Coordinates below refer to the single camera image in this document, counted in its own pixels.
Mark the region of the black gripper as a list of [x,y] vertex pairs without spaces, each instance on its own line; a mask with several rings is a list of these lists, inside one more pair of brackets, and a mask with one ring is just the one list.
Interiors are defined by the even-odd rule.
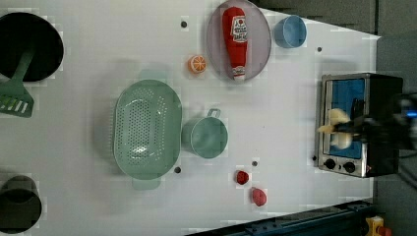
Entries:
[[372,144],[388,144],[397,142],[396,123],[393,114],[397,111],[394,98],[385,103],[377,116],[365,114],[365,101],[354,98],[352,103],[353,122],[338,123],[333,126],[335,133],[354,134],[354,141]]

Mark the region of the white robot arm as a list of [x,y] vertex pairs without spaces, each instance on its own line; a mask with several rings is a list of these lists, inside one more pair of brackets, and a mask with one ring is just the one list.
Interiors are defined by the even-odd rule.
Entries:
[[399,151],[416,149],[416,93],[394,95],[383,107],[381,117],[362,115],[335,121],[329,132],[367,146],[366,177],[397,174]]

